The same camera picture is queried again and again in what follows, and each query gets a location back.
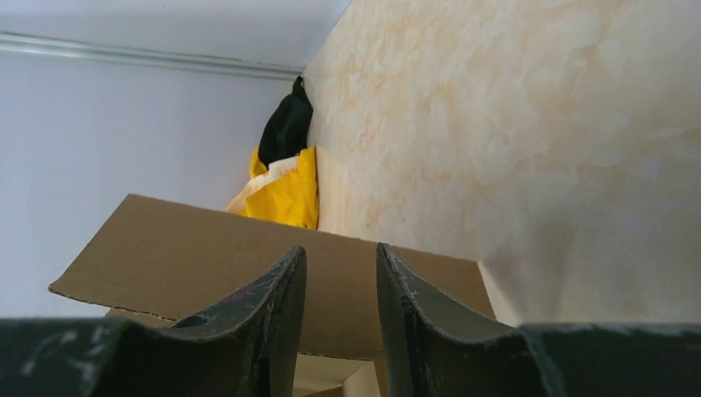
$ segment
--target black bag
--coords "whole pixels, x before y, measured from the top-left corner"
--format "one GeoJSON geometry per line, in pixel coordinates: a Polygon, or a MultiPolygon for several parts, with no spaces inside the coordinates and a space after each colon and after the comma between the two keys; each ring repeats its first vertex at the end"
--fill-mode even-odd
{"type": "Polygon", "coordinates": [[[307,148],[312,104],[304,91],[302,76],[297,77],[292,93],[286,96],[265,125],[258,146],[258,160],[268,168],[277,160],[299,154],[307,148]]]}

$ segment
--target beige wall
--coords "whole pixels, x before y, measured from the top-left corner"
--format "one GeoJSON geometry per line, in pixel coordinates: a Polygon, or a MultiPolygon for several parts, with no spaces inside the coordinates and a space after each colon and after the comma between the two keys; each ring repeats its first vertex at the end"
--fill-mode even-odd
{"type": "Polygon", "coordinates": [[[355,0],[305,72],[320,228],[480,259],[510,323],[701,320],[699,18],[355,0]]]}

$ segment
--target cardboard box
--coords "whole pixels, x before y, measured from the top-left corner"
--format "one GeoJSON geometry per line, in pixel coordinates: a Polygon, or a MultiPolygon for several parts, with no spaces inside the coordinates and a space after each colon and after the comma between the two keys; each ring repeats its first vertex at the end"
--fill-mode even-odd
{"type": "MultiPolygon", "coordinates": [[[[129,195],[50,291],[168,326],[253,280],[295,245],[308,258],[295,395],[379,395],[387,382],[374,242],[129,195]]],[[[399,251],[438,288],[494,317],[476,263],[399,251]]]]}

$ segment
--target yellow plastic bag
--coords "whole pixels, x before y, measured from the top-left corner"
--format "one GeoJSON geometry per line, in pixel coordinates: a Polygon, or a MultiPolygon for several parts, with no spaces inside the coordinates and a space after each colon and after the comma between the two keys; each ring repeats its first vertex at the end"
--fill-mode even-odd
{"type": "Polygon", "coordinates": [[[227,205],[228,213],[316,229],[319,219],[317,156],[314,146],[265,166],[257,151],[250,159],[251,180],[227,205]]]}

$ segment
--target black plastic object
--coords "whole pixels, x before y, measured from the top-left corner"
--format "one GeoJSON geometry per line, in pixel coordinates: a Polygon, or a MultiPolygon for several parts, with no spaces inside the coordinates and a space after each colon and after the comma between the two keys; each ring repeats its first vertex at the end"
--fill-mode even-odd
{"type": "Polygon", "coordinates": [[[124,318],[0,321],[0,395],[292,395],[306,290],[295,247],[172,328],[124,318]]]}
{"type": "Polygon", "coordinates": [[[392,396],[701,395],[699,325],[511,328],[456,302],[385,244],[377,293],[392,396]]]}
{"type": "Polygon", "coordinates": [[[303,83],[302,76],[297,77],[292,93],[283,98],[265,125],[258,146],[258,160],[265,168],[272,162],[287,159],[307,148],[314,109],[303,83]]]}

